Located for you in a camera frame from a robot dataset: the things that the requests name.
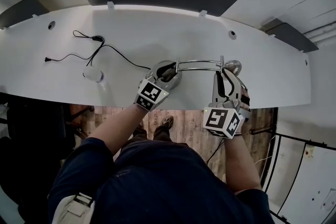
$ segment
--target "wire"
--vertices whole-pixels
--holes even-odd
[[[67,58],[70,55],[76,56],[76,57],[78,57],[80,59],[83,59],[83,60],[89,60],[92,57],[92,55],[91,55],[89,58],[83,58],[82,56],[79,56],[79,55],[76,55],[76,54],[68,54],[68,55],[66,55],[64,58],[62,58],[60,60],[50,59],[50,58],[47,58],[47,57],[46,57],[46,59],[49,59],[49,61],[61,62],[61,61],[63,61],[65,58]]]
[[[81,36],[76,36],[76,35],[75,35],[75,32],[80,33],[80,34],[82,35],[82,37],[81,37]],[[73,34],[75,37],[92,38],[92,37],[89,37],[89,36],[87,36],[87,35],[84,35],[82,32],[80,32],[80,31],[78,31],[78,30],[74,30],[74,31],[72,31],[72,34]]]
[[[106,45],[104,45],[104,43],[105,43],[105,39],[104,39],[102,36],[92,36],[92,37],[89,37],[89,36],[83,34],[82,32],[80,32],[80,31],[78,31],[78,30],[74,30],[74,31],[72,31],[72,34],[73,34],[75,37],[80,37],[80,38],[90,38],[90,39],[92,39],[92,40],[94,40],[94,41],[100,41],[101,44],[100,44],[100,46],[98,47],[98,49],[96,49],[96,50],[94,51],[94,53],[93,53],[90,57],[88,57],[88,58],[84,58],[84,57],[79,56],[79,55],[76,55],[76,54],[68,54],[68,55],[66,55],[64,58],[62,58],[62,59],[60,59],[60,60],[51,59],[51,58],[46,57],[46,58],[45,58],[45,62],[49,62],[49,61],[61,62],[61,61],[63,61],[65,58],[67,58],[68,56],[73,55],[73,56],[76,56],[76,57],[78,57],[78,58],[80,58],[80,59],[83,59],[83,60],[89,60],[88,63],[86,64],[86,66],[88,66],[88,65],[91,65],[91,66],[92,66],[93,59],[94,59],[94,57],[97,55],[97,53],[100,51],[100,49],[101,49],[102,47],[110,47],[110,48],[112,48],[113,50],[115,50],[119,55],[121,55],[126,61],[128,61],[129,63],[131,63],[132,65],[134,65],[134,66],[136,66],[136,67],[140,67],[140,68],[144,68],[144,69],[151,70],[151,68],[149,68],[149,67],[136,65],[135,63],[133,63],[132,61],[130,61],[129,59],[127,59],[126,56],[124,56],[120,51],[118,51],[116,48],[114,48],[111,44],[106,44]]]
[[[216,148],[216,150],[213,152],[213,154],[210,156],[210,158],[206,161],[206,165],[209,164],[209,161],[211,160],[211,158],[216,154],[216,152],[219,150],[219,148],[224,144],[224,138],[222,138],[222,140],[220,141],[218,147]]]
[[[264,159],[260,159],[260,160],[256,161],[255,164],[257,164],[257,163],[260,162],[260,161],[264,161],[264,160],[266,160],[266,159],[268,159],[268,158],[271,158],[271,157],[272,157],[272,156],[269,156],[269,157],[264,158]]]
[[[144,66],[139,66],[139,65],[136,65],[135,63],[131,62],[129,59],[127,59],[121,52],[119,52],[116,48],[114,48],[111,44],[106,44],[106,45],[103,45],[101,47],[110,47],[112,49],[114,49],[117,53],[119,53],[126,61],[128,61],[129,63],[131,63],[132,65],[136,66],[136,67],[141,67],[141,68],[144,68],[144,69],[148,69],[148,70],[151,70],[151,68],[149,67],[144,67]]]

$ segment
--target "dark blue shirt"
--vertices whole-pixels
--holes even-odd
[[[274,223],[263,191],[234,195],[194,150],[173,142],[134,142],[114,163],[103,141],[86,139],[54,182],[50,223],[59,202],[79,192],[95,200],[91,223]]]

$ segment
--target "black and white marker cube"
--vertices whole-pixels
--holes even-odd
[[[203,128],[211,134],[232,139],[240,124],[235,109],[204,108]]]
[[[143,79],[136,95],[135,102],[148,111],[152,111],[164,99],[168,97],[169,93],[162,90],[147,79]]]

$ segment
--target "plug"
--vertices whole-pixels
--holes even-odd
[[[103,38],[100,37],[100,36],[93,36],[93,37],[92,37],[92,40],[94,40],[94,41],[99,41],[99,42],[103,42]]]

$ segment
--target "white curved desk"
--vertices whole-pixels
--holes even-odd
[[[51,21],[54,29],[48,30]],[[102,35],[138,65],[152,67],[162,60],[239,60],[239,77],[249,89],[251,108],[310,103],[308,55],[232,20],[156,7],[83,6],[62,9],[32,18],[0,31],[0,90],[49,101],[125,107],[133,103],[146,70],[125,61],[111,48],[96,55],[93,65],[105,74],[103,85],[82,76],[88,57],[100,45],[75,38],[73,30]],[[236,40],[228,31],[233,30]],[[186,71],[181,84],[161,109],[203,109],[212,99],[213,72]]]

